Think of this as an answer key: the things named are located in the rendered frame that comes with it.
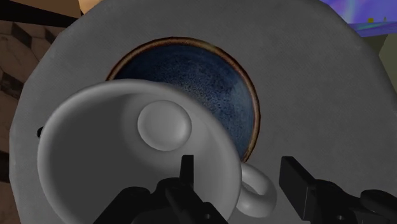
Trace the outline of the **grey round table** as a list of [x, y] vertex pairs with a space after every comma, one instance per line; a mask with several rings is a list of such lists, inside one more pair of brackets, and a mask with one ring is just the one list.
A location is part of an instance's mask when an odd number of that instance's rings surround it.
[[378, 55], [320, 0], [102, 0], [62, 31], [26, 81], [10, 129], [21, 224], [63, 224], [37, 172], [37, 130], [133, 48], [188, 36], [229, 53], [256, 89], [250, 164], [277, 181], [281, 157], [352, 195], [397, 196], [397, 93]]

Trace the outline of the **dark blue bowl brown rim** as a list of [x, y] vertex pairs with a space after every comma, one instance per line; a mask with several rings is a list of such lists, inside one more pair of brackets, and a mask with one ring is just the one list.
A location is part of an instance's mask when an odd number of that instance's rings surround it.
[[247, 162], [260, 131], [260, 103], [249, 75], [224, 50], [188, 37], [155, 39], [123, 56], [110, 80], [167, 83], [203, 104], [226, 128], [240, 159]]

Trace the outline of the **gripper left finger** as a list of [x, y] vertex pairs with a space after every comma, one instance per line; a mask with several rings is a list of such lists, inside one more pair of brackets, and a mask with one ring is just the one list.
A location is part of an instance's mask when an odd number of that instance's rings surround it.
[[194, 192], [194, 156], [184, 155], [178, 178], [157, 183], [154, 192], [123, 189], [93, 224], [228, 224], [219, 211]]

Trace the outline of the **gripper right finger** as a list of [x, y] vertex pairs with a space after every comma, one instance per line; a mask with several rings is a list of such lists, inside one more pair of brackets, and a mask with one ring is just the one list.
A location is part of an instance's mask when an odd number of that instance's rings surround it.
[[283, 156], [279, 186], [310, 224], [397, 224], [397, 197], [382, 190], [352, 196], [331, 181], [314, 178], [294, 157]]

